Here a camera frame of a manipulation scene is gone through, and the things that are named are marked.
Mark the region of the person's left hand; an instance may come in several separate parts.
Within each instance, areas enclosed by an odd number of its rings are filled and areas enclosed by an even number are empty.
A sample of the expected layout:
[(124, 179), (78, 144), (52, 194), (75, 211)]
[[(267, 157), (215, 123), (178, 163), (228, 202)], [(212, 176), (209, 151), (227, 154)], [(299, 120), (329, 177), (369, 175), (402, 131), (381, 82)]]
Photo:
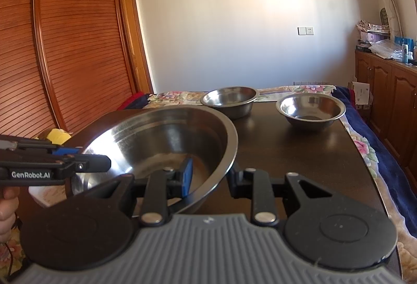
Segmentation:
[(14, 186), (1, 188), (0, 200), (0, 240), (7, 242), (16, 220), (16, 210), (19, 207), (20, 189)]

